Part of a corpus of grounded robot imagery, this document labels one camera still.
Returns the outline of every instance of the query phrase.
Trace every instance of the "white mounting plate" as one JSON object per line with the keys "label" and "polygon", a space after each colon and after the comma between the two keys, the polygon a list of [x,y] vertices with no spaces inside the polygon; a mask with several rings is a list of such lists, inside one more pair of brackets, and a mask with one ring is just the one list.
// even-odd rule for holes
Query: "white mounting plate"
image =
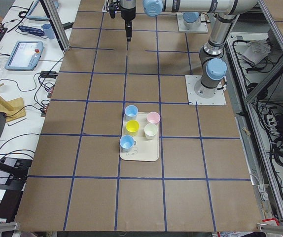
{"label": "white mounting plate", "polygon": [[218,90],[213,98],[206,99],[202,98],[196,94],[194,91],[195,83],[201,79],[201,75],[186,75],[186,90],[187,90],[187,98],[189,101],[189,105],[222,105],[225,106],[226,99],[223,90]]}
{"label": "white mounting plate", "polygon": [[[205,16],[203,14],[201,14],[201,21],[205,21]],[[177,26],[179,27],[179,32],[202,33],[202,34],[207,34],[209,32],[207,28],[207,24],[205,22],[200,24],[194,22],[188,28],[184,24],[183,13],[177,14]]]}

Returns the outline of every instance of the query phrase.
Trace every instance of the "plastic tray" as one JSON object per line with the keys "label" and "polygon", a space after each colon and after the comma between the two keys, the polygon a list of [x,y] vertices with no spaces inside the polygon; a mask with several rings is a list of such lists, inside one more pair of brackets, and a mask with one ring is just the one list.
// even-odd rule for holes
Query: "plastic tray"
{"label": "plastic tray", "polygon": [[[134,136],[134,146],[129,152],[122,152],[120,149],[120,157],[124,160],[135,161],[156,161],[159,158],[159,127],[156,137],[152,140],[148,140],[145,137],[143,129],[148,124],[148,113],[139,112],[136,120],[140,124],[140,128],[136,136]],[[122,136],[126,135],[125,130],[126,121],[123,122]]]}

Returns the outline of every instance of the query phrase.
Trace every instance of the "light blue tablet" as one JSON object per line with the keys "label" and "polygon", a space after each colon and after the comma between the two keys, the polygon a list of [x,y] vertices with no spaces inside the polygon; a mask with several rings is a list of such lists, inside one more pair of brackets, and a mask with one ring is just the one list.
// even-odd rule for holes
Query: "light blue tablet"
{"label": "light blue tablet", "polygon": [[[57,9],[59,4],[57,1],[53,1],[55,8]],[[30,11],[27,13],[26,18],[29,20],[35,21],[48,21],[47,16],[43,10],[42,4],[39,0],[37,0],[33,6],[31,7]]]}
{"label": "light blue tablet", "polygon": [[43,52],[40,41],[18,41],[5,65],[8,70],[32,71]]}

